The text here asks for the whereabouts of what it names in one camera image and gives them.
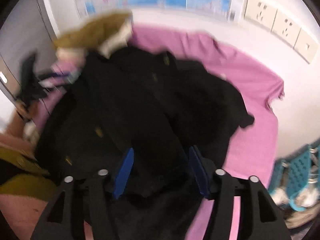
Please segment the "person's left hand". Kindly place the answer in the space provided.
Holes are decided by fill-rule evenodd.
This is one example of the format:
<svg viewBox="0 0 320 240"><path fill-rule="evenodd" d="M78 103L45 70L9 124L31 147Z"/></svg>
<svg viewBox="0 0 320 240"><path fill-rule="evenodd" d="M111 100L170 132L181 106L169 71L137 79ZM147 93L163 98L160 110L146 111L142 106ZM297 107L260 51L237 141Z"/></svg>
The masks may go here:
<svg viewBox="0 0 320 240"><path fill-rule="evenodd" d="M24 128L37 115L38 103L33 102L28 108L24 104L18 103L11 121L5 129L5 134L22 139Z"/></svg>

